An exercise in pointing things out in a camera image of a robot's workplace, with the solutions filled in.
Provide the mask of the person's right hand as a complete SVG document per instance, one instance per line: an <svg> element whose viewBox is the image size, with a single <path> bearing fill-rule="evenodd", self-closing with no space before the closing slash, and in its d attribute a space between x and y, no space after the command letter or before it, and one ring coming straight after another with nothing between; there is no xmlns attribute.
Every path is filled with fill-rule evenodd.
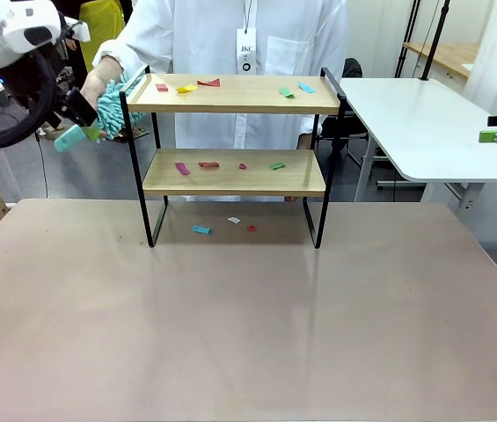
<svg viewBox="0 0 497 422"><path fill-rule="evenodd" d="M106 92L111 81L119 82L123 69L111 56L104 56L99 64L89 72L80 90L82 96L94 108L98 108L98 100Z"/></svg>

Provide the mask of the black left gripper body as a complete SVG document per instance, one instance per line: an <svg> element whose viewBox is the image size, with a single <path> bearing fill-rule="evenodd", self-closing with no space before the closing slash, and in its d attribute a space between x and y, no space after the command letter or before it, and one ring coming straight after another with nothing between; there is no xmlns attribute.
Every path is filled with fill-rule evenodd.
<svg viewBox="0 0 497 422"><path fill-rule="evenodd" d="M57 92L56 112L80 127L91 127L98 118L96 110L78 88Z"/></svg>

